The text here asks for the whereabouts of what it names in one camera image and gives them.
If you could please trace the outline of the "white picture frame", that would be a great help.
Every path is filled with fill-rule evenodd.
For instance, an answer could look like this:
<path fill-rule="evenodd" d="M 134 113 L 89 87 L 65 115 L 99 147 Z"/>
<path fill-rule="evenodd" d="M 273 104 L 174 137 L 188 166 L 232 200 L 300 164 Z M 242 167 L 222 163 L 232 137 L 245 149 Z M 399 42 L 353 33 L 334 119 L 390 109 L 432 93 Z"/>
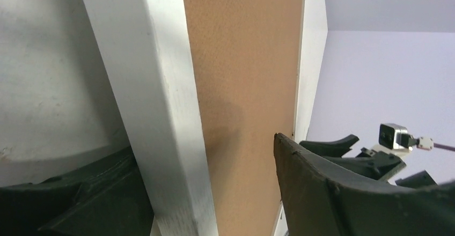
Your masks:
<path fill-rule="evenodd" d="M 272 235 L 303 0 L 83 0 L 161 235 Z"/>

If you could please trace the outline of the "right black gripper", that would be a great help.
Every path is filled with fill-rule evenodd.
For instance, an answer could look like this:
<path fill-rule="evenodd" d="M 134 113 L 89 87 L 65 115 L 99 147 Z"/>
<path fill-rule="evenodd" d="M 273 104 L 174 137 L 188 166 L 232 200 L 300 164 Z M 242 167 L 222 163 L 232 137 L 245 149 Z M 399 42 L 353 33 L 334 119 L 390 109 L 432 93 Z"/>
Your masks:
<path fill-rule="evenodd" d="M 372 157 L 342 158 L 358 141 L 359 138 L 351 134 L 337 141 L 301 141 L 299 145 L 349 171 L 377 181 L 388 181 L 406 167 L 401 158 L 384 152 L 376 153 Z M 423 170 L 407 178 L 396 180 L 395 184 L 407 188 L 422 188 L 437 183 L 427 171 Z"/>

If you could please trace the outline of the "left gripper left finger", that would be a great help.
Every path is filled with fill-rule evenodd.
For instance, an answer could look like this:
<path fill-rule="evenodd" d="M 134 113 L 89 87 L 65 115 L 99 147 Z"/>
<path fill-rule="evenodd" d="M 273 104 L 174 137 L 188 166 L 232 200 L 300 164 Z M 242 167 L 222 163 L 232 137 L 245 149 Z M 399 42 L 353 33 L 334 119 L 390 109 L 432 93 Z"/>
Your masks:
<path fill-rule="evenodd" d="M 40 183 L 1 188 L 1 235 L 149 235 L 153 220 L 130 147 Z"/>

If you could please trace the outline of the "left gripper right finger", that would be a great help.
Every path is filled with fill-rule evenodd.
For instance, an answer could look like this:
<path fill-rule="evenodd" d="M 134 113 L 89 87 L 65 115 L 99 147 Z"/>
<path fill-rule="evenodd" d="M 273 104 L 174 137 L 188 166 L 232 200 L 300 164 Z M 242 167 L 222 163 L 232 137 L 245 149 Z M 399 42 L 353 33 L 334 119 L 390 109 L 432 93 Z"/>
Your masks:
<path fill-rule="evenodd" d="M 407 188 L 349 171 L 274 136 L 290 235 L 454 235 L 454 183 Z"/>

